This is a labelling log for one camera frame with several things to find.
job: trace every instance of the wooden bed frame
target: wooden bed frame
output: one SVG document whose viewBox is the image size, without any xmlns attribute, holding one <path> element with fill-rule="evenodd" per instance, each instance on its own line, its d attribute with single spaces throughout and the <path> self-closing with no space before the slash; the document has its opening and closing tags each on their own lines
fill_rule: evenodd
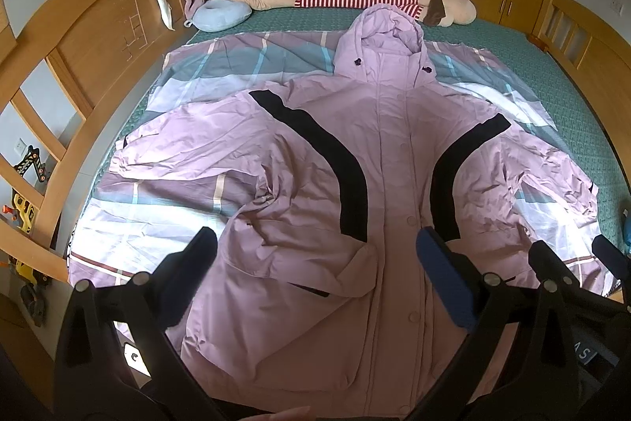
<svg viewBox="0 0 631 421">
<path fill-rule="evenodd" d="M 88 151 L 125 95 L 186 31 L 182 0 L 168 1 L 176 31 L 163 25 L 156 0 L 49 0 L 8 55 L 0 53 L 0 111 L 10 102 L 58 161 L 42 195 L 0 156 L 0 175 L 39 210 L 30 237 L 0 221 L 0 249 L 55 279 L 67 280 L 66 263 L 49 247 Z M 534 34 L 583 93 L 631 176 L 630 45 L 573 0 L 544 0 Z M 41 60 L 83 118 L 67 148 L 20 89 Z"/>
<path fill-rule="evenodd" d="M 187 31 L 193 34 L 183 25 L 183 0 L 167 1 L 175 31 L 164 26 L 156 0 L 48 0 L 8 55 L 0 55 L 0 112 L 10 102 L 57 161 L 41 194 L 0 156 L 0 176 L 38 210 L 30 237 L 2 217 L 0 249 L 50 277 L 67 280 L 65 259 L 49 247 L 88 152 L 147 69 Z M 83 119 L 67 148 L 20 89 L 42 60 Z"/>
</svg>

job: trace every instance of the blue gripper pad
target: blue gripper pad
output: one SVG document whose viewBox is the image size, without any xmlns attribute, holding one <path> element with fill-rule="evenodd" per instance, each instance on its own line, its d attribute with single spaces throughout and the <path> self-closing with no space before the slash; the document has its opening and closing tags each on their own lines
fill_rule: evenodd
<svg viewBox="0 0 631 421">
<path fill-rule="evenodd" d="M 431 227 L 423 228 L 418 232 L 416 256 L 451 320 L 455 325 L 472 332 L 478 323 L 476 304 L 479 286 L 473 280 L 477 270 L 471 261 L 449 250 Z M 468 278 L 463 276 L 461 271 L 469 272 L 470 276 Z"/>
</svg>

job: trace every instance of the wall outlet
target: wall outlet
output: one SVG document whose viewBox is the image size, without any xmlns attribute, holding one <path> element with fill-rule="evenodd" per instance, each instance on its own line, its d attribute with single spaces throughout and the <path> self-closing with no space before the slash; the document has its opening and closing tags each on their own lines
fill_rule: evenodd
<svg viewBox="0 0 631 421">
<path fill-rule="evenodd" d="M 24 143 L 22 138 L 20 138 L 18 139 L 13 149 L 15 150 L 15 153 L 20 156 L 21 159 L 22 157 L 24 157 L 24 154 L 26 154 L 26 143 Z"/>
<path fill-rule="evenodd" d="M 622 16 L 622 9 L 625 7 L 621 0 L 611 0 L 609 7 L 615 11 L 619 17 Z"/>
</svg>

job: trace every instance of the yellow toy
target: yellow toy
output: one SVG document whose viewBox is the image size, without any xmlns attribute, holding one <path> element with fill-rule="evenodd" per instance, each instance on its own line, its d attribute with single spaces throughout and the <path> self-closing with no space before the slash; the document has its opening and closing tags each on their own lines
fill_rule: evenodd
<svg viewBox="0 0 631 421">
<path fill-rule="evenodd" d="M 45 170 L 40 161 L 39 149 L 29 146 L 26 156 L 14 166 L 14 169 L 23 176 L 31 165 L 35 166 L 39 182 L 46 181 Z M 11 207 L 2 207 L 2 214 L 11 214 L 13 221 L 18 222 L 19 229 L 26 234 L 30 234 L 33 228 L 36 212 L 35 207 L 15 189 L 11 196 Z M 35 325 L 40 326 L 45 316 L 45 301 L 43 300 L 41 289 L 50 283 L 50 277 L 13 257 L 9 257 L 9 262 L 7 263 L 0 263 L 0 266 L 8 267 L 15 275 L 26 282 L 26 285 L 20 290 L 20 296 Z"/>
</svg>

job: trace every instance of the bed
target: bed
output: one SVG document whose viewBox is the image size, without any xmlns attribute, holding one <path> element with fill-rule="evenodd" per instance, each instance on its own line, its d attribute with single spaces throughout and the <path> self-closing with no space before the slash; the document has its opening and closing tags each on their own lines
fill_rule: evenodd
<svg viewBox="0 0 631 421">
<path fill-rule="evenodd" d="M 11 103 L 58 162 L 42 194 L 0 159 L 0 175 L 37 210 L 28 237 L 0 223 L 1 248 L 55 279 L 66 281 L 67 267 L 63 256 L 50 251 L 51 241 L 64 201 L 92 143 L 150 64 L 187 34 L 182 27 L 181 0 L 168 1 L 176 27 L 172 32 L 163 27 L 155 0 L 49 0 L 0 62 L 1 106 Z M 556 122 L 576 162 L 601 187 L 601 229 L 622 249 L 620 212 L 629 198 L 625 176 L 631 171 L 627 144 L 631 123 L 624 110 L 612 110 L 610 103 L 619 103 L 631 93 L 627 91 L 631 86 L 623 80 L 631 69 L 630 48 L 613 29 L 574 1 L 547 2 L 549 9 L 542 11 L 535 33 L 549 45 L 561 68 L 528 44 L 522 34 L 483 21 L 428 29 L 427 38 L 488 48 L 525 81 Z M 278 9 L 255 13 L 230 32 L 340 30 L 348 28 L 356 15 L 353 10 Z M 190 33 L 191 43 L 221 35 Z M 40 60 L 45 60 L 83 120 L 67 147 L 59 143 L 21 93 L 21 83 Z M 141 103 L 123 133 L 142 115 Z"/>
<path fill-rule="evenodd" d="M 220 99 L 256 84 L 259 75 L 284 81 L 317 71 L 330 73 L 337 39 L 359 13 L 350 9 L 276 9 L 255 12 L 228 31 L 198 32 L 186 46 L 169 54 L 165 71 L 132 112 L 116 138 L 116 146 L 120 148 L 125 136 L 142 123 L 169 109 L 188 101 Z M 428 48 L 441 82 L 455 77 L 453 63 L 466 61 L 470 54 L 478 61 L 478 68 L 458 70 L 460 80 L 502 94 L 520 91 L 532 105 L 541 101 L 541 117 L 547 112 L 553 122 L 523 123 L 523 128 L 568 153 L 598 184 L 600 229 L 622 248 L 619 205 L 629 197 L 624 174 L 588 105 L 554 60 L 528 43 L 523 34 L 485 21 L 424 30 L 425 37 L 436 42 Z M 262 41 L 266 42 L 264 58 Z M 469 54 L 463 58 L 457 48 L 450 50 L 444 44 L 447 42 L 465 44 Z M 492 53 L 475 54 L 474 49 Z M 485 76 L 481 67 L 488 66 L 493 55 L 508 69 L 497 62 L 500 68 L 493 66 L 496 74 Z M 462 79 L 467 73 L 471 77 Z M 236 77 L 227 79 L 231 74 Z M 215 180 L 203 184 L 125 180 L 108 172 L 114 150 L 112 145 L 69 245 L 71 283 L 89 278 L 96 285 L 113 285 L 125 282 L 137 271 L 153 269 L 166 253 L 181 250 L 202 225 L 220 234 L 231 214 L 250 198 L 251 185 L 233 176 L 227 176 L 221 185 Z M 517 198 L 526 219 L 538 224 L 541 237 L 558 249 L 581 282 L 600 293 L 608 292 L 611 281 L 605 284 L 597 272 L 589 243 L 582 245 L 572 237 L 574 228 L 563 226 L 550 199 L 537 198 L 536 192 L 528 189 L 520 191 Z M 545 221 L 555 218 L 554 223 Z M 584 228 L 583 239 L 591 240 L 593 231 L 593 227 Z"/>
</svg>

